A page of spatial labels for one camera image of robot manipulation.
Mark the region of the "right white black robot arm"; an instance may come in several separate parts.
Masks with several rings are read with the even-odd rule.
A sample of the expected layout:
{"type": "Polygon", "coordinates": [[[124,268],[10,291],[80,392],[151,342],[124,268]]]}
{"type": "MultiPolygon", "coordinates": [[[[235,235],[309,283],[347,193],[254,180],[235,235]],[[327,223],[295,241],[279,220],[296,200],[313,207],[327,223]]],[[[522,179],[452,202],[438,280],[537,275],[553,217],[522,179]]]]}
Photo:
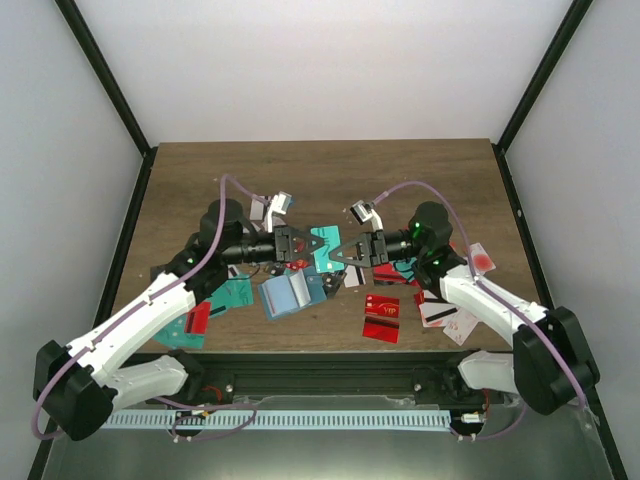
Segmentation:
{"type": "Polygon", "coordinates": [[[465,403],[480,389],[490,389],[520,396],[541,415],[571,401],[587,407],[587,393],[600,373],[574,312],[526,301],[482,277],[473,260],[451,246],[453,227],[441,203],[421,203],[408,226],[397,231],[384,230],[372,202],[358,201],[350,211],[372,228],[332,249],[331,259],[361,268],[408,261],[422,289],[473,315],[510,346],[507,354],[479,351],[464,357],[444,378],[451,400],[465,403]]]}

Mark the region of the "blue leather card holder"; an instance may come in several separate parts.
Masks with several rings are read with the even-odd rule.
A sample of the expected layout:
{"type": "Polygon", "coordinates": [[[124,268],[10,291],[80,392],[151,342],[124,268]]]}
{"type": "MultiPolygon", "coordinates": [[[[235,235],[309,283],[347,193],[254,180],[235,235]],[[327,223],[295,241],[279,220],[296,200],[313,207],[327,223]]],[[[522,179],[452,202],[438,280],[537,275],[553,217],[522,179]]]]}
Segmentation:
{"type": "Polygon", "coordinates": [[[258,286],[258,293],[269,321],[327,300],[323,279],[314,266],[272,277],[258,286]]]}

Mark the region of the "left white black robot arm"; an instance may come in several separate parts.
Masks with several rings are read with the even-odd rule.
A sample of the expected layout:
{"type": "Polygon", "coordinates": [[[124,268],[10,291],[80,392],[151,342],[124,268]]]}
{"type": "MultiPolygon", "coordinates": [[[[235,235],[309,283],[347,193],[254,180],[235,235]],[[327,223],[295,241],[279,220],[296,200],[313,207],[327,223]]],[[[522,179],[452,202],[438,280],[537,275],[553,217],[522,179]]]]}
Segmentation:
{"type": "Polygon", "coordinates": [[[37,412],[46,412],[58,426],[49,436],[84,440],[116,410],[152,397],[196,402],[205,381],[177,356],[133,368],[123,363],[172,320],[209,298],[227,281],[229,266],[293,263],[323,245],[320,237],[290,226],[257,231],[235,200],[211,203],[184,249],[135,300],[66,345],[51,340],[39,349],[33,398],[37,412]]]}

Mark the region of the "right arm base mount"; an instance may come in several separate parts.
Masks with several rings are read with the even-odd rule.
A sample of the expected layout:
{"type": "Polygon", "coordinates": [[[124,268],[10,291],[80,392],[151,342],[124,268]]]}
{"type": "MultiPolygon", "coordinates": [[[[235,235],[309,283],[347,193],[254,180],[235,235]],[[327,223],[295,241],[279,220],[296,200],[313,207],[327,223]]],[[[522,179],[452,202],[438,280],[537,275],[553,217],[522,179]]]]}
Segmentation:
{"type": "Polygon", "coordinates": [[[417,403],[436,404],[442,408],[480,406],[487,399],[502,399],[500,394],[486,395],[482,390],[472,389],[453,370],[415,370],[411,385],[417,403]]]}

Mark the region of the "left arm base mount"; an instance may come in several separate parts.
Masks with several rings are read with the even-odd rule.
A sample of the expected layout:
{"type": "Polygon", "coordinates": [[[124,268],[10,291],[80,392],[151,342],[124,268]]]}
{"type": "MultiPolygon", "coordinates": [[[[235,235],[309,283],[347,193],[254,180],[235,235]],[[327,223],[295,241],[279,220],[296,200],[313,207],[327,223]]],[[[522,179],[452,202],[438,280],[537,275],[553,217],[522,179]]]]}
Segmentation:
{"type": "Polygon", "coordinates": [[[229,404],[235,391],[233,373],[205,370],[200,377],[190,375],[185,385],[175,394],[163,397],[180,404],[229,404]]]}

